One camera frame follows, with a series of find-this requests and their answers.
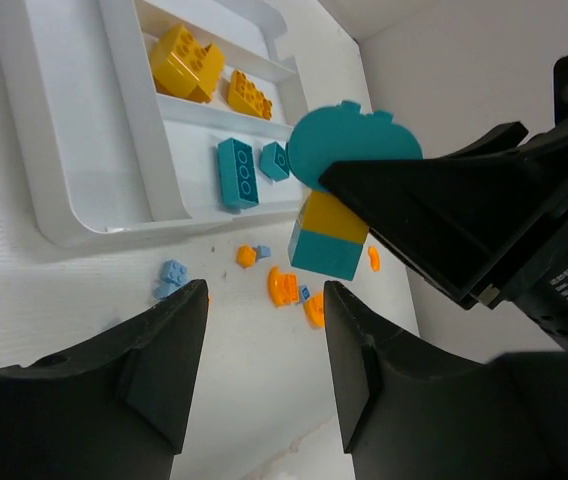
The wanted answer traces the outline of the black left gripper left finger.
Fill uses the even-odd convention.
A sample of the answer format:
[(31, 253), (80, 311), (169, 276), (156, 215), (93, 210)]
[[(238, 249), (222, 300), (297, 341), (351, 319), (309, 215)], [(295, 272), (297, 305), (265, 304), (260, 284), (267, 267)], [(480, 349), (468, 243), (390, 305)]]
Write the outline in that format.
[(182, 451), (207, 325), (194, 280), (30, 366), (0, 368), (0, 479), (166, 479)]

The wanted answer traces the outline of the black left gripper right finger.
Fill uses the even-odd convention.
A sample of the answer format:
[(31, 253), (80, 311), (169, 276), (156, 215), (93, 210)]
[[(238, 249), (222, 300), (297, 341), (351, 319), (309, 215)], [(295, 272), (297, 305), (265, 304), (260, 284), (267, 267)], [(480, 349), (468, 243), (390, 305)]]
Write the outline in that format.
[(383, 318), (337, 281), (325, 333), (359, 479), (568, 479), (568, 352), (477, 363)]

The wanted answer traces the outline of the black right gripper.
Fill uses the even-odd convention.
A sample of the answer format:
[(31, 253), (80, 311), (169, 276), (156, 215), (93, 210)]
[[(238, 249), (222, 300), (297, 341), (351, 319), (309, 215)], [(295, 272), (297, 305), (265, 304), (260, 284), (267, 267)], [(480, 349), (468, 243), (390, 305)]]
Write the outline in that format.
[(568, 349), (568, 55), (555, 127), (503, 124), (437, 159), (344, 161), (322, 186), (402, 262), (464, 309), (514, 304)]

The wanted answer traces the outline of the teal and yellow duplo stack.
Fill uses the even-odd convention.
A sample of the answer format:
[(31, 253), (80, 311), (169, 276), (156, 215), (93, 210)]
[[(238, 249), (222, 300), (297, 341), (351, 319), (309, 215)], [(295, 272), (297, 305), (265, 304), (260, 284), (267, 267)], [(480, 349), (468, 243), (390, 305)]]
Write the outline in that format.
[(306, 198), (288, 245), (292, 267), (341, 280), (355, 277), (368, 225), (330, 193)]

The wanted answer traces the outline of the teal rounded duplo block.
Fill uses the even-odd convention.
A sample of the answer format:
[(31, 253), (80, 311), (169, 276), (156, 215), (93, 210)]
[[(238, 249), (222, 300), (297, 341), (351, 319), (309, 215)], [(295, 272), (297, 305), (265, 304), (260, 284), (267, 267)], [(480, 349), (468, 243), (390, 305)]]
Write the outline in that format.
[(301, 118), (286, 144), (293, 175), (306, 187), (321, 191), (322, 174), (341, 161), (421, 159), (414, 134), (385, 110), (363, 113), (361, 105), (344, 100), (315, 109)]

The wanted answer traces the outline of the small teal duplo cube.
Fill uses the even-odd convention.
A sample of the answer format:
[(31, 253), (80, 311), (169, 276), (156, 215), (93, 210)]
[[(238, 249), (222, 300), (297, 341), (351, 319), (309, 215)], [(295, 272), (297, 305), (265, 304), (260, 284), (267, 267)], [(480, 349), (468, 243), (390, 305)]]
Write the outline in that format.
[(275, 182), (288, 179), (290, 166), (285, 149), (277, 142), (265, 145), (261, 151), (259, 168)]

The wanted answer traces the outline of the teal long duplo brick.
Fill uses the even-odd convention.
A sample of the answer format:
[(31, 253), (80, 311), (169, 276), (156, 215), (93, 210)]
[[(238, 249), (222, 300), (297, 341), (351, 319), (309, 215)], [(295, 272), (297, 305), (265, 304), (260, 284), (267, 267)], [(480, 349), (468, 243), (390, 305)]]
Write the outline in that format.
[(253, 149), (250, 145), (228, 138), (217, 146), (222, 204), (244, 210), (259, 205)]

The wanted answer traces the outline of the yellow long duplo brick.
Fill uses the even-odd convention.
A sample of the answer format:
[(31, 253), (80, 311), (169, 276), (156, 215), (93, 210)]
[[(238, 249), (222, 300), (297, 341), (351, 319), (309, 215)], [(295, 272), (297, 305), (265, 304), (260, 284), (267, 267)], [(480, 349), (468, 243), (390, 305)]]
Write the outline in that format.
[(273, 102), (241, 70), (235, 70), (227, 90), (227, 103), (238, 113), (270, 121)]

